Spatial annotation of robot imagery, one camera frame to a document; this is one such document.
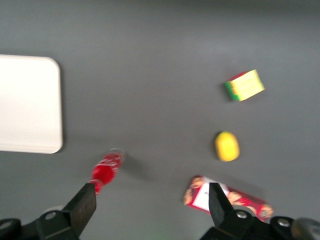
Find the red bottle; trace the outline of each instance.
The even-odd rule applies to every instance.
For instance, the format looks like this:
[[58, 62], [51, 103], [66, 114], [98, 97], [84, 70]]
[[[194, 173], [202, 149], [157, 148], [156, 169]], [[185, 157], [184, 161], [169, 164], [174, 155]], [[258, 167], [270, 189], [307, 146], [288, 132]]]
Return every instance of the red bottle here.
[[89, 183], [95, 185], [96, 195], [100, 193], [104, 185], [115, 178], [124, 159], [125, 152], [119, 148], [113, 148], [106, 153], [103, 160], [95, 165]]

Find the white tray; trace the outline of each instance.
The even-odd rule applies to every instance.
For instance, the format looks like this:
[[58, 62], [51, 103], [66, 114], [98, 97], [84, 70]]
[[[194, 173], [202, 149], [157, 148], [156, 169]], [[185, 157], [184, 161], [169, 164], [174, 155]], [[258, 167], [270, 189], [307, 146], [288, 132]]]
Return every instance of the white tray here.
[[53, 154], [62, 144], [58, 64], [0, 54], [0, 151]]

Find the screw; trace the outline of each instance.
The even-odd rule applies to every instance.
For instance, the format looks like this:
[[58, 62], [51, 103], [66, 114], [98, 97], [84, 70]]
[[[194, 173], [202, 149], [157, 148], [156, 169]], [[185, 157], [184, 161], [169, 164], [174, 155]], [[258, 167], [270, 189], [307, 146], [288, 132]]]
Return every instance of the screw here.
[[50, 219], [53, 219], [55, 216], [56, 216], [55, 212], [50, 212], [47, 215], [45, 215], [44, 219], [45, 220], [50, 220]]
[[290, 226], [290, 223], [288, 222], [288, 220], [286, 219], [283, 219], [283, 218], [279, 218], [278, 219], [278, 224], [282, 227], [289, 227]]
[[246, 219], [247, 218], [247, 214], [244, 211], [237, 211], [236, 212], [236, 216], [240, 219]]
[[12, 222], [10, 222], [10, 221], [7, 221], [7, 222], [5, 222], [5, 223], [2, 223], [2, 224], [0, 225], [0, 230], [5, 229], [5, 228], [7, 228], [7, 227], [10, 227], [11, 224], [12, 224]]

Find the yellow fruit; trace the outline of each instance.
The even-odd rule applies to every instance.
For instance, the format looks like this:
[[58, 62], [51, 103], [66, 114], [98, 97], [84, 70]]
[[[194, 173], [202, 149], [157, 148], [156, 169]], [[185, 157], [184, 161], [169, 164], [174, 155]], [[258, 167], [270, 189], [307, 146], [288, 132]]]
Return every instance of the yellow fruit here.
[[223, 131], [218, 134], [214, 141], [218, 158], [229, 162], [239, 157], [240, 150], [237, 138], [231, 132]]

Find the gray table surface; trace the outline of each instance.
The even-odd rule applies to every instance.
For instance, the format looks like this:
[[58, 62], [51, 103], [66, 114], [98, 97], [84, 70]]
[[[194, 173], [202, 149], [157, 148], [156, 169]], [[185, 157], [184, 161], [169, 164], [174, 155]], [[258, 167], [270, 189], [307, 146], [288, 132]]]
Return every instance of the gray table surface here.
[[[196, 174], [319, 220], [319, 26], [316, 0], [1, 1], [0, 53], [61, 68], [64, 145], [0, 152], [0, 219], [66, 204], [118, 147], [83, 240], [199, 239], [211, 218], [182, 202]], [[231, 101], [223, 82], [252, 69], [266, 90]], [[217, 159], [219, 131], [237, 160]]]

